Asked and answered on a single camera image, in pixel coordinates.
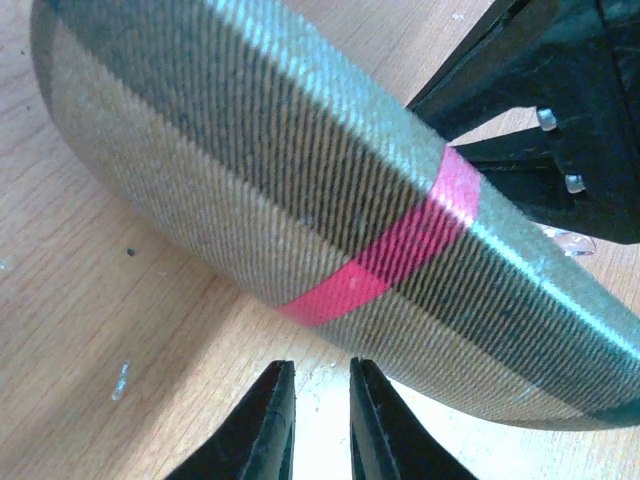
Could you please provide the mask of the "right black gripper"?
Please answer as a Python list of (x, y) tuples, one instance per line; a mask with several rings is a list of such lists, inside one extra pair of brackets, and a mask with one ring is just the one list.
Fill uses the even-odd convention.
[(550, 24), (545, 1), (493, 2), (407, 109), (448, 141), (477, 128), (516, 105), (509, 69), (541, 37), (536, 105), (556, 119), (546, 137), (557, 165), (545, 148), (517, 142), (456, 149), (530, 220), (636, 244), (639, 4), (557, 7)]

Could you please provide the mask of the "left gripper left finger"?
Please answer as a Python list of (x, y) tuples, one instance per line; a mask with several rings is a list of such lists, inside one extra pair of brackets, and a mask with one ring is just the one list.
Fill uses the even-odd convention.
[(296, 397), (294, 363), (271, 362), (224, 422), (169, 479), (290, 479)]

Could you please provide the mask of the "plaid glasses case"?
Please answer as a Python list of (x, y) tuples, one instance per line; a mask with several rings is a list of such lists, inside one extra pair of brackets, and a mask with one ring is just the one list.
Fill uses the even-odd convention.
[(639, 422), (639, 320), (274, 1), (35, 1), (46, 107), (175, 243), (452, 408)]

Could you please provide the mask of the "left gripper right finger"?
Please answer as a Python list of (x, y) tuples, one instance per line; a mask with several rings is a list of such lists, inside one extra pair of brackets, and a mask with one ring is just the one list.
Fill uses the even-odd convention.
[(354, 479), (473, 479), (423, 427), (380, 368), (350, 361), (350, 450)]

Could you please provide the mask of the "pink transparent sunglasses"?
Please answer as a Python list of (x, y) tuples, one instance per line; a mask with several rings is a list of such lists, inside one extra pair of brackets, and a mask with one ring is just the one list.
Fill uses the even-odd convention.
[(596, 244), (589, 236), (551, 226), (544, 226), (542, 231), (567, 257), (591, 256), (596, 253)]

